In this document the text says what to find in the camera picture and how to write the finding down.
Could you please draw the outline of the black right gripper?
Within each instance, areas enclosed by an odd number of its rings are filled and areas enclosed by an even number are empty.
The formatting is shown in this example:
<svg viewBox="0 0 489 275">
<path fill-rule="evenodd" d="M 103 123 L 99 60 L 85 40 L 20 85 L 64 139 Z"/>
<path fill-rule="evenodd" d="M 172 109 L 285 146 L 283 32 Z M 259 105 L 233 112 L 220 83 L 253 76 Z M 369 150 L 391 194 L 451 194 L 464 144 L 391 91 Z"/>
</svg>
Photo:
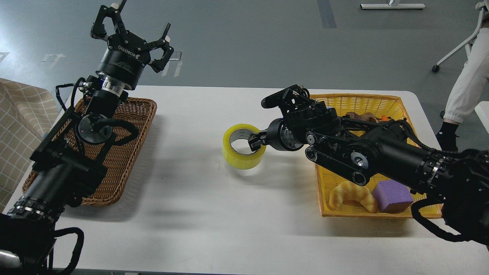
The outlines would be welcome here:
<svg viewBox="0 0 489 275">
<path fill-rule="evenodd" d="M 267 127 L 267 132 L 251 133 L 249 147 L 252 152 L 257 152 L 266 146 L 271 146 L 278 151 L 298 151 L 302 143 L 297 141 L 283 121 L 276 118 Z"/>
</svg>

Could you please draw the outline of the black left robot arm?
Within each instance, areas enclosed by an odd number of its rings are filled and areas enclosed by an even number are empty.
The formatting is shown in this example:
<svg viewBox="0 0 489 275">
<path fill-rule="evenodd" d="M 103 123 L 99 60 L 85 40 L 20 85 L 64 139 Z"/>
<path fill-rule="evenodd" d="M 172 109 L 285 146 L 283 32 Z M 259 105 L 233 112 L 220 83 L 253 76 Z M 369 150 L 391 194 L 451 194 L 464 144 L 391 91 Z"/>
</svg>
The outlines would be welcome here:
<svg viewBox="0 0 489 275">
<path fill-rule="evenodd" d="M 160 73 L 174 52 L 168 32 L 147 42 L 127 30 L 121 18 L 126 4 L 102 5 L 90 35 L 107 43 L 96 76 L 81 77 L 66 105 L 56 92 L 63 115 L 30 159 L 38 175 L 7 214 L 1 215 L 1 274 L 69 275 L 80 259 L 84 232 L 77 227 L 56 229 L 66 206 L 78 207 L 93 195 L 109 168 L 104 164 L 111 149 L 134 146 L 130 170 L 147 134 L 154 113 L 137 127 L 116 118 L 117 108 L 129 100 L 146 67 Z"/>
</svg>

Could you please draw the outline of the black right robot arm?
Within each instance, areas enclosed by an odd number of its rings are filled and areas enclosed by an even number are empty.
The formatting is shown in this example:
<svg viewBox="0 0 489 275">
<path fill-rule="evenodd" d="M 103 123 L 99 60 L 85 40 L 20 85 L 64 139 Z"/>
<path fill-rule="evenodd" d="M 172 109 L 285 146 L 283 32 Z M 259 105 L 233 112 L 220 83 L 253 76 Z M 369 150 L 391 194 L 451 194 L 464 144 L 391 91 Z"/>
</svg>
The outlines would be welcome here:
<svg viewBox="0 0 489 275">
<path fill-rule="evenodd" d="M 373 123 L 340 117 L 298 85 L 267 96 L 261 106 L 278 107 L 282 117 L 250 135 L 251 151 L 265 146 L 297 151 L 307 145 L 309 160 L 358 186 L 382 174 L 414 194 L 427 195 L 412 204 L 411 214 L 435 236 L 488 245 L 488 151 L 430 148 L 406 120 Z"/>
</svg>

